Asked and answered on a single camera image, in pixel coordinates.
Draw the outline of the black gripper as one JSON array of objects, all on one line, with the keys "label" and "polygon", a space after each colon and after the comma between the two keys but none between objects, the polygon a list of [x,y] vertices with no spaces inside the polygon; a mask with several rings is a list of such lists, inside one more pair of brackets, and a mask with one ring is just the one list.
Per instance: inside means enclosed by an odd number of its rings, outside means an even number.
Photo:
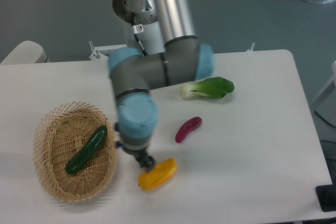
[{"label": "black gripper", "polygon": [[153,170],[155,159],[147,152],[150,136],[141,138],[130,137],[120,130],[118,122],[114,124],[114,130],[119,133],[120,137],[116,141],[116,148],[121,148],[125,153],[133,156],[146,173]]}]

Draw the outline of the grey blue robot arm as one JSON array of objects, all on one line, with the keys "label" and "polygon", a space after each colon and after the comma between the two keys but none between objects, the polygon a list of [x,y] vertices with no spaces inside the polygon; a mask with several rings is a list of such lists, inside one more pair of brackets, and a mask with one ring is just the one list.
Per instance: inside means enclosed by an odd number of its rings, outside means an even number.
[{"label": "grey blue robot arm", "polygon": [[215,57],[211,46],[197,38],[187,0],[113,1],[132,30],[137,25],[160,27],[159,33],[144,38],[134,32],[134,42],[114,51],[108,60],[120,145],[151,171],[155,160],[146,150],[159,113],[150,91],[209,77]]}]

